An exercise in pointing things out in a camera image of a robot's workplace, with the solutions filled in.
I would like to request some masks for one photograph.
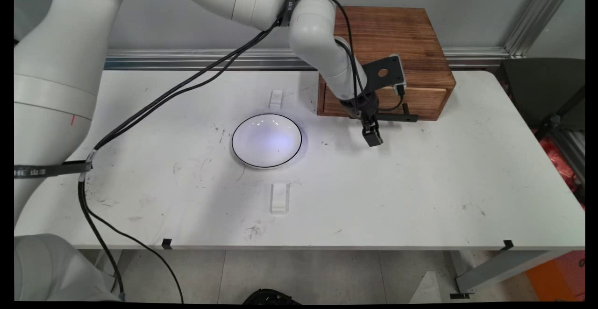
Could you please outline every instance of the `strap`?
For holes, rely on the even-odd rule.
[[[91,169],[92,163],[85,160],[71,160],[60,165],[15,165],[14,179],[54,177],[87,172]]]
[[[295,9],[295,0],[285,0],[285,9],[284,13],[282,14],[282,21],[280,22],[280,26],[289,26],[291,24],[291,15],[293,14],[293,10]]]

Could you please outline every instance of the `floor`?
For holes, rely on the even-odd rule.
[[[427,271],[435,272],[445,302],[537,301],[524,273],[472,295],[457,292],[455,267],[442,251],[163,250],[186,303],[240,304],[259,288],[273,288],[301,304],[408,303]],[[160,260],[126,250],[118,262],[128,302],[178,302]]]

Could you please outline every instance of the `black rim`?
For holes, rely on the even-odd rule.
[[[235,134],[237,134],[237,129],[242,126],[243,123],[245,123],[248,119],[253,119],[256,116],[261,116],[261,115],[278,115],[280,117],[284,117],[287,120],[290,120],[293,124],[295,124],[295,126],[297,127],[297,130],[299,130],[299,148],[297,148],[297,151],[295,151],[295,153],[291,156],[291,158],[287,159],[286,161],[280,163],[280,164],[276,164],[276,165],[272,165],[272,166],[257,166],[257,165],[253,165],[250,164],[248,162],[245,162],[245,160],[243,160],[241,158],[241,156],[239,156],[239,154],[237,154],[237,152],[235,151]],[[231,146],[233,147],[233,152],[235,153],[235,156],[237,156],[237,158],[239,160],[241,160],[241,162],[244,162],[245,164],[252,166],[254,168],[261,168],[261,169],[269,169],[269,168],[276,168],[276,166],[281,166],[282,164],[285,164],[286,162],[290,161],[291,159],[295,158],[295,156],[299,153],[299,150],[301,150],[301,146],[303,145],[303,134],[301,133],[301,128],[299,128],[299,126],[295,123],[295,121],[289,119],[288,117],[284,116],[284,115],[280,115],[280,114],[275,114],[275,113],[263,113],[263,114],[257,114],[257,115],[253,115],[252,117],[248,117],[247,119],[245,119],[243,122],[241,122],[237,128],[235,128],[235,131],[233,132],[233,138],[231,139]]]

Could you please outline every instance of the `wooden drawer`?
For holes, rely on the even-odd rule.
[[[425,9],[345,7],[351,24],[353,48],[363,65],[398,53],[407,83],[405,102],[421,120],[437,120],[455,88],[455,79],[438,43]],[[347,26],[337,10],[335,36],[349,40]],[[380,107],[390,108],[398,96],[390,87],[376,91]],[[393,113],[402,113],[398,108]],[[347,116],[320,77],[318,115]]]

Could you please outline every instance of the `cable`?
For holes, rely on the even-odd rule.
[[[242,51],[245,47],[251,47],[252,45],[255,44],[256,40],[261,38],[263,36],[263,32],[260,32],[255,38],[251,39],[248,43],[246,43],[245,45],[243,45],[242,47],[239,47],[238,49],[236,49],[235,51],[232,51],[231,53],[229,53],[228,55],[218,59],[217,61],[215,61],[213,64],[208,65],[207,67],[205,67],[203,70],[197,72],[196,74],[192,75],[191,77],[189,77],[188,79],[186,79],[185,81],[182,81],[181,83],[179,83],[178,85],[176,85],[175,87],[171,88],[169,91],[167,91],[166,93],[162,94],[160,97],[158,97],[156,100],[153,100],[151,103],[149,103],[147,106],[143,107],[141,110],[139,110],[137,113],[135,113],[134,115],[132,115],[131,117],[129,117],[126,121],[122,122],[119,126],[117,126],[117,128],[114,128],[114,130],[112,130],[111,132],[109,132],[106,136],[104,136],[103,139],[101,139],[98,144],[94,147],[94,149],[96,151],[98,151],[101,147],[103,147],[104,145],[106,145],[106,143],[108,143],[109,141],[111,141],[113,138],[111,138],[114,134],[116,134],[118,131],[120,131],[122,128],[124,128],[125,126],[127,126],[129,123],[131,123],[131,121],[133,121],[134,119],[136,119],[137,117],[139,117],[141,114],[145,113],[145,111],[147,111],[148,109],[150,109],[151,107],[153,107],[154,105],[158,104],[160,101],[164,100],[164,98],[166,98],[168,95],[172,94],[173,92],[175,92],[176,90],[178,90],[179,88],[187,85],[188,83],[190,83],[191,81],[193,81],[194,79],[200,77],[202,74],[204,74],[205,72],[211,70],[214,66],[220,64],[221,62],[223,62],[224,60],[227,60],[227,58],[239,53],[239,51]]]
[[[112,256],[112,254],[110,253],[110,250],[106,246],[106,243],[104,243],[104,240],[102,239],[100,232],[96,228],[96,225],[93,223],[92,219],[89,217],[89,214],[87,213],[87,203],[85,201],[85,173],[82,173],[82,177],[83,177],[83,181],[79,180],[79,183],[77,184],[77,190],[78,190],[78,195],[79,195],[79,204],[81,205],[81,211],[83,211],[83,215],[85,216],[85,219],[87,220],[87,223],[89,224],[89,227],[92,228],[93,233],[96,235],[96,238],[100,242],[100,245],[106,252],[108,260],[110,260],[110,264],[113,265],[114,274],[116,275],[116,279],[118,281],[118,290],[120,291],[120,294],[118,295],[118,297],[122,301],[124,301],[124,286],[122,285],[122,277],[120,276],[120,271],[118,270],[116,261],[114,260],[114,257]]]
[[[253,39],[251,39],[248,43],[246,43],[242,47],[239,47],[235,51],[233,51],[233,52],[229,53],[228,55],[226,55],[226,56],[218,59],[213,64],[208,65],[203,70],[197,72],[196,74],[194,74],[193,76],[189,77],[185,81],[182,81],[182,83],[179,83],[179,85],[176,85],[175,87],[171,88],[166,93],[164,93],[160,97],[158,97],[156,100],[153,100],[150,104],[148,104],[147,106],[143,107],[137,113],[135,113],[134,115],[132,115],[131,117],[129,117],[125,122],[122,122],[117,128],[115,128],[114,130],[112,130],[111,132],[109,132],[106,136],[104,136],[98,142],[98,144],[92,150],[92,153],[90,153],[90,155],[88,156],[87,160],[89,162],[91,162],[91,160],[94,157],[95,153],[100,148],[102,148],[104,145],[106,145],[107,143],[109,143],[110,141],[112,141],[114,138],[117,138],[118,136],[124,134],[124,132],[126,132],[127,130],[129,130],[133,126],[135,126],[135,124],[139,123],[141,120],[145,119],[145,117],[147,117],[149,114],[151,114],[153,111],[155,111],[156,109],[158,109],[158,107],[162,106],[167,101],[171,100],[175,96],[178,96],[179,94],[188,92],[189,90],[193,90],[193,89],[199,88],[199,87],[201,87],[201,86],[203,86],[203,85],[205,85],[207,83],[210,83],[211,81],[213,81],[214,79],[216,79],[218,76],[220,76],[235,61],[235,59],[237,59],[243,52],[247,51],[247,49],[250,49],[251,47],[253,47],[257,43],[259,43],[260,41],[262,41],[276,26],[280,26],[280,20],[282,18],[282,13],[284,13],[284,9],[282,9],[280,11],[280,13],[278,14],[278,17],[276,17],[275,22],[272,24],[272,26],[268,30],[260,32],[257,36],[255,36]],[[190,83],[191,81],[193,81],[197,77],[200,77],[202,74],[204,74],[205,72],[211,70],[212,68],[214,68],[218,64],[224,62],[228,58],[231,58],[231,59],[226,63],[226,65],[224,65],[224,67],[222,67],[222,70],[220,70],[218,73],[216,73],[213,77],[211,77],[207,81],[203,81],[202,83],[200,83],[198,85],[194,85],[192,87],[189,87],[189,88],[186,88],[186,89],[183,89],[183,90],[179,90],[177,92],[178,89],[180,89],[181,87],[187,85],[188,83]],[[128,234],[126,234],[124,232],[121,232],[121,231],[117,230],[114,226],[112,226],[106,220],[102,219],[101,217],[99,217],[98,215],[96,215],[94,212],[92,212],[91,209],[89,209],[89,207],[87,205],[87,201],[85,199],[85,173],[83,173],[81,175],[81,177],[79,178],[79,182],[78,182],[77,187],[78,187],[77,190],[78,190],[79,204],[81,205],[81,210],[83,211],[83,215],[85,216],[85,219],[87,220],[87,223],[89,224],[90,228],[92,228],[92,231],[96,235],[96,238],[98,239],[98,242],[102,246],[102,249],[106,252],[107,257],[110,260],[110,263],[113,265],[114,274],[115,274],[116,279],[118,281],[118,287],[119,287],[119,290],[120,290],[120,294],[119,294],[120,300],[124,301],[125,298],[124,298],[124,284],[122,283],[122,277],[120,275],[120,271],[118,270],[118,265],[116,264],[116,262],[115,262],[115,260],[114,260],[114,258],[112,256],[111,252],[109,251],[106,243],[103,241],[102,236],[99,233],[98,229],[96,228],[95,224],[93,223],[90,215],[92,215],[94,218],[98,219],[100,222],[102,222],[103,224],[105,224],[106,226],[108,226],[111,230],[114,230],[118,234],[123,235],[123,236],[125,236],[125,237],[127,237],[127,238],[129,238],[129,239],[131,239],[133,241],[135,241],[136,243],[138,243],[141,246],[143,246],[143,248],[149,250],[150,252],[152,252],[153,254],[155,254],[156,256],[158,256],[158,258],[160,258],[160,260],[162,260],[162,262],[166,265],[166,267],[169,269],[171,275],[175,279],[175,283],[177,284],[177,289],[179,291],[179,296],[181,297],[181,303],[184,303],[183,294],[182,294],[181,286],[179,285],[179,281],[177,280],[177,277],[176,277],[175,273],[173,272],[173,270],[171,269],[170,265],[168,265],[168,263],[166,262],[166,260],[164,260],[164,258],[160,254],[158,254],[155,250],[150,249],[147,245],[144,245],[141,241],[139,241],[138,239],[134,238],[133,236],[128,235]]]
[[[333,3],[335,3],[338,6],[340,11],[342,12],[342,15],[344,16],[344,20],[345,20],[346,24],[347,24],[347,32],[349,34],[350,50],[341,41],[338,41],[337,39],[335,39],[335,42],[346,51],[346,53],[348,54],[348,56],[350,58],[351,68],[353,71],[353,104],[355,105],[355,112],[357,114],[357,87],[355,86],[355,80],[357,80],[357,83],[359,84],[359,90],[361,90],[362,93],[363,93],[363,85],[361,84],[361,78],[357,74],[357,65],[355,64],[355,52],[353,49],[353,36],[351,34],[351,25],[349,23],[349,17],[347,15],[347,13],[344,11],[344,8],[342,7],[342,5],[340,5],[340,3],[337,0],[331,0],[331,1],[333,1]],[[393,108],[378,108],[378,106],[372,104],[372,102],[370,100],[368,100],[367,96],[365,96],[365,94],[363,94],[363,98],[365,98],[365,101],[370,106],[372,106],[372,108],[374,108],[378,111],[393,111],[393,110],[397,109],[398,107],[400,107],[401,104],[403,103],[403,98],[404,98],[403,95],[400,95],[400,96],[401,96],[401,100],[395,107],[393,107]]]
[[[137,240],[135,237],[133,237],[131,235],[128,235],[128,234],[126,234],[124,232],[121,232],[120,230],[117,230],[117,228],[115,228],[114,226],[112,226],[106,220],[103,220],[99,215],[96,215],[94,212],[92,212],[92,210],[89,209],[89,206],[87,205],[87,201],[85,200],[85,191],[84,190],[83,190],[83,203],[85,204],[85,207],[86,207],[87,211],[89,212],[90,215],[92,215],[92,217],[94,217],[95,219],[98,219],[100,222],[102,222],[103,224],[105,224],[106,226],[108,226],[114,232],[117,232],[118,234],[120,234],[120,235],[122,235],[122,236],[124,236],[126,238],[129,238],[129,239],[133,240],[134,242],[140,244],[141,246],[143,246],[144,249],[147,249],[150,252],[154,253],[160,260],[162,260],[162,262],[166,265],[166,268],[168,268],[168,270],[170,271],[172,277],[175,279],[175,283],[177,284],[177,289],[179,291],[179,296],[181,297],[181,303],[185,303],[185,301],[183,300],[183,292],[181,290],[181,285],[179,284],[177,276],[175,275],[175,272],[172,270],[172,268],[168,264],[168,262],[166,262],[166,260],[164,260],[164,258],[162,257],[162,255],[160,255],[155,250],[149,248],[148,246],[144,245],[144,243],[142,243],[141,241]]]
[[[344,11],[344,8],[342,7],[342,5],[340,5],[338,0],[331,1],[333,1],[333,3],[335,3],[338,6],[340,11],[342,12],[342,15],[344,16],[344,20],[347,22],[347,32],[349,33],[349,46],[351,47],[351,66],[353,66],[353,76],[356,76],[355,74],[357,71],[357,67],[355,66],[355,54],[353,53],[353,36],[351,35],[351,25],[349,24],[349,17],[347,16],[347,13]],[[355,79],[353,80],[353,104],[355,105],[355,114],[359,115],[359,112],[357,111],[357,86],[355,85]]]
[[[264,39],[274,28],[276,27],[276,23],[273,24],[267,31],[264,31],[263,36],[260,37],[259,39],[256,40],[255,43],[259,43],[262,39]],[[151,113],[153,113],[156,109],[160,108],[160,106],[162,106],[163,104],[165,104],[166,102],[168,102],[169,100],[171,100],[172,98],[174,98],[177,95],[183,94],[185,92],[188,92],[190,90],[199,88],[207,83],[210,83],[212,80],[216,79],[216,77],[218,77],[220,74],[222,74],[231,64],[233,61],[235,61],[236,58],[238,58],[244,51],[246,51],[247,49],[249,49],[251,46],[246,47],[245,49],[243,49],[242,51],[240,51],[239,53],[237,53],[237,55],[235,55],[233,58],[231,58],[231,60],[224,66],[222,67],[222,70],[220,70],[218,73],[216,73],[213,77],[211,77],[210,79],[204,81],[203,83],[200,83],[198,85],[194,85],[192,87],[186,88],[186,89],[181,89],[180,91],[171,94],[170,96],[167,96],[167,98],[165,98],[164,100],[160,101],[158,104],[154,105],[151,109],[149,109],[143,116],[139,117],[139,119],[135,120],[134,122],[132,122],[131,124],[129,124],[126,128],[123,128],[122,130],[120,130],[117,134],[115,134],[113,136],[113,138],[109,139],[109,141],[111,141],[114,138],[119,137],[120,135],[124,134],[124,132],[126,132],[127,130],[129,130],[130,128],[132,128],[133,126],[135,126],[135,124],[139,123],[141,120],[145,119],[145,117],[147,117],[148,115],[150,115]]]

